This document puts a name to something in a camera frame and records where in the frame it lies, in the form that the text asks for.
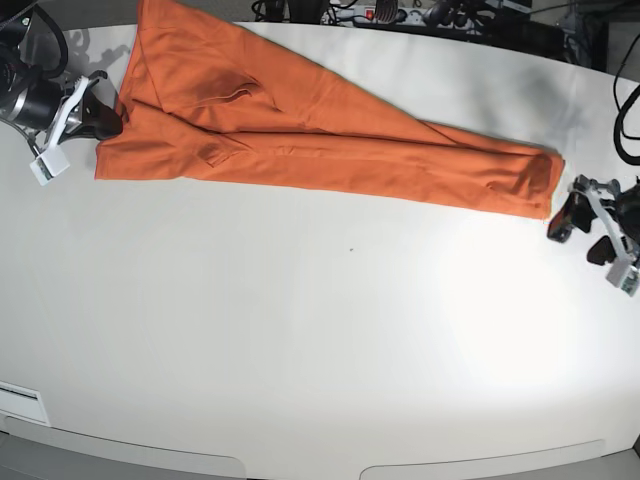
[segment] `white tabletop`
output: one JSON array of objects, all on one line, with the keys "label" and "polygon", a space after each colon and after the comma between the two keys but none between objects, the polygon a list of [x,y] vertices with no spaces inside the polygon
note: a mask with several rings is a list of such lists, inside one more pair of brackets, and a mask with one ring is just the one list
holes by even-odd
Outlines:
[{"label": "white tabletop", "polygon": [[[557,149],[556,207],[576,173],[640,173],[615,154],[607,75],[434,38],[246,26],[417,117]],[[85,31],[72,63],[110,64],[118,83],[134,33]],[[599,228],[558,245],[543,222],[397,199],[96,182],[87,140],[42,188],[21,139],[0,135],[0,379],[39,390],[54,427],[296,480],[597,439],[610,453],[640,432],[640,297],[586,262]]]}]

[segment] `orange cloth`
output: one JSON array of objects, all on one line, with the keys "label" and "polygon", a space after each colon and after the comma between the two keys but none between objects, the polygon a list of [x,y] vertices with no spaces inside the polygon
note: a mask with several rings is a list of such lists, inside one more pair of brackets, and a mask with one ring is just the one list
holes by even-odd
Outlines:
[{"label": "orange cloth", "polygon": [[173,1],[138,8],[124,131],[99,145],[96,178],[191,177],[549,215],[560,156],[416,120]]}]

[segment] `orange shirt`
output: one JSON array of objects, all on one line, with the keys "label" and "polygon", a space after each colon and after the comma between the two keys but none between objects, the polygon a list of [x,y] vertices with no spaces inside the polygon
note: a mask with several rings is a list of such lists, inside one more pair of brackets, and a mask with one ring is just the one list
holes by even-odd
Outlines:
[{"label": "orange shirt", "polygon": [[417,120],[171,0],[140,1],[118,108],[124,131],[98,146],[98,179],[190,177],[546,218],[564,165],[550,151]]}]

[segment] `white table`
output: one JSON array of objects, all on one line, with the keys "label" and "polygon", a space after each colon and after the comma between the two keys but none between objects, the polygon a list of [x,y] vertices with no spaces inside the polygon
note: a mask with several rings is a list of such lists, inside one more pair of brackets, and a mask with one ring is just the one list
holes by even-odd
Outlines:
[{"label": "white table", "polygon": [[[403,34],[247,28],[415,116],[557,149],[556,207],[576,173],[640,173],[615,154],[607,75]],[[134,33],[85,31],[72,62],[103,66]],[[39,390],[54,427],[295,480],[597,439],[611,453],[640,432],[640,297],[586,262],[601,229],[557,245],[543,222],[404,200],[96,182],[85,140],[41,188],[0,135],[0,379]]]}]

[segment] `folded garment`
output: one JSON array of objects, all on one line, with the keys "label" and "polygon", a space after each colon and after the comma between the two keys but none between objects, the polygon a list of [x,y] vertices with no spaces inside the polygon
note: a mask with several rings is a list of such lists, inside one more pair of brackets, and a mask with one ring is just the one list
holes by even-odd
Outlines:
[{"label": "folded garment", "polygon": [[417,120],[242,27],[141,0],[98,179],[190,177],[546,218],[550,151]]}]

